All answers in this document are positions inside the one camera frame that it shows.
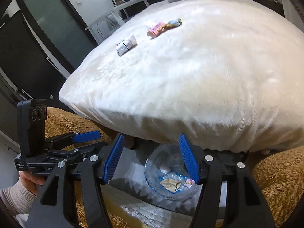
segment clear plastic bowl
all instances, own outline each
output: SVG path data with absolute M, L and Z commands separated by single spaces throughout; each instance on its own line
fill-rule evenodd
M 162 173 L 160 167 L 164 166 L 169 167 L 171 171 Z M 184 186 L 186 179 L 190 179 L 190 176 L 184 165 L 180 149 L 176 145 L 160 145 L 154 150 L 145 164 L 145 178 L 148 186 L 167 200 L 185 201 L 192 198 L 197 190 L 195 183 L 190 188 Z M 161 185 L 161 181 L 165 178 L 181 182 L 181 186 L 175 193 Z

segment black door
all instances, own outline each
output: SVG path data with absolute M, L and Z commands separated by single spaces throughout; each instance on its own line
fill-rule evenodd
M 17 3 L 39 39 L 70 73 L 98 46 L 69 0 L 17 0 Z
M 21 93 L 47 99 L 48 106 L 71 111 L 58 93 L 65 78 L 48 61 L 21 12 L 0 29 L 0 67 Z

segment sleeve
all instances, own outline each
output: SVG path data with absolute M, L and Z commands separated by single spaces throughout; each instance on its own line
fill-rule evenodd
M 12 216 L 29 213 L 36 196 L 18 182 L 9 188 L 0 190 L 0 197 Z

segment person's arm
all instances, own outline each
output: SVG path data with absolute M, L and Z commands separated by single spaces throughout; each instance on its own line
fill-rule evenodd
M 18 182 L 9 188 L 0 190 L 0 197 L 12 216 L 28 214 L 38 194 L 36 184 L 43 185 L 42 177 L 32 175 L 29 171 L 19 172 Z

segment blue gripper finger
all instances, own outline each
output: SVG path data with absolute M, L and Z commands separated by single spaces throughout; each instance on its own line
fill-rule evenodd
M 92 132 L 87 132 L 87 133 L 82 133 L 82 134 L 77 134 L 73 138 L 73 142 L 75 143 L 82 143 L 82 142 L 87 142 L 91 140 L 97 140 L 101 137 L 101 134 L 98 130 L 92 131 Z
M 124 136 L 120 135 L 118 137 L 118 140 L 115 142 L 113 149 L 104 165 L 105 170 L 104 170 L 103 180 L 105 182 L 108 182 L 113 178 L 121 153 L 123 152 L 123 148 L 124 148 L 123 144 L 124 144 Z
M 180 134 L 179 148 L 183 156 L 187 171 L 191 179 L 193 179 L 194 182 L 197 184 L 201 179 L 199 165 L 190 149 L 190 144 L 184 134 Z

